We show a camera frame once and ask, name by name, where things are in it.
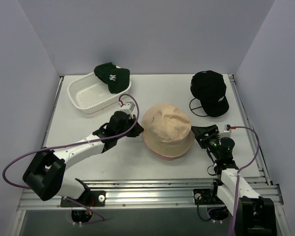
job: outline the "cap brim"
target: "cap brim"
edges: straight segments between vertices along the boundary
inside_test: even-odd
[[[154,153],[163,157],[176,158],[185,154],[193,145],[195,136],[190,130],[186,138],[179,143],[161,143],[157,142],[150,133],[150,127],[153,123],[153,116],[156,111],[166,105],[172,105],[169,103],[161,103],[151,107],[143,116],[141,126],[144,128],[142,133],[143,140],[147,147]]]
[[[201,105],[203,107],[203,110],[210,117],[219,117],[219,116],[225,114],[228,111],[228,109],[230,108],[226,97],[224,97],[224,99],[222,101],[214,103],[214,104],[201,102]]]

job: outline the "white table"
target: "white table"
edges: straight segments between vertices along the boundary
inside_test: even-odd
[[[226,97],[230,109],[218,118],[201,118],[189,110],[189,101],[193,98],[190,82],[193,75],[131,75],[132,87],[129,91],[139,103],[140,117],[153,105],[169,102],[186,112],[194,126],[216,124],[219,130],[224,125],[243,125],[229,78],[224,75],[227,86]],[[80,76],[65,76],[59,93],[59,99],[47,137],[46,146],[64,145],[77,142],[97,130],[109,121],[111,115],[119,109],[113,104],[98,112],[87,115],[77,110],[67,95],[67,86]],[[253,152],[243,129],[233,131],[236,145],[233,156],[238,167],[247,164]],[[144,179],[187,179],[211,178],[207,168],[212,164],[205,150],[195,141],[184,156],[166,161],[152,154],[145,146],[142,137],[122,138],[117,145],[104,154],[92,156],[71,167],[65,175],[82,180],[144,180]],[[244,177],[259,177],[256,163],[241,172]]]

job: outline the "baseball cap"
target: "baseball cap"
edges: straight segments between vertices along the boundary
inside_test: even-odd
[[[194,143],[188,115],[170,103],[151,107],[142,118],[141,126],[146,146],[166,160],[185,154]]]
[[[229,109],[223,75],[208,70],[195,74],[190,87],[192,95],[199,99],[203,110],[210,117],[219,117]]]
[[[111,62],[95,67],[94,74],[108,85],[110,93],[120,93],[129,87],[130,71],[125,68],[117,68]]]

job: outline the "white letter logo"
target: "white letter logo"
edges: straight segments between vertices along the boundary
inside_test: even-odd
[[[110,79],[110,80],[113,80],[113,81],[116,81],[116,75],[110,75],[110,76],[109,76],[109,79]]]

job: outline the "perforated basket bottom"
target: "perforated basket bottom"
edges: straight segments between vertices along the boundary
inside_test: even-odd
[[[108,88],[106,84],[98,83],[83,89],[76,93],[77,105],[81,108],[87,109],[92,106],[101,104],[107,99],[110,99],[112,95],[107,92]]]

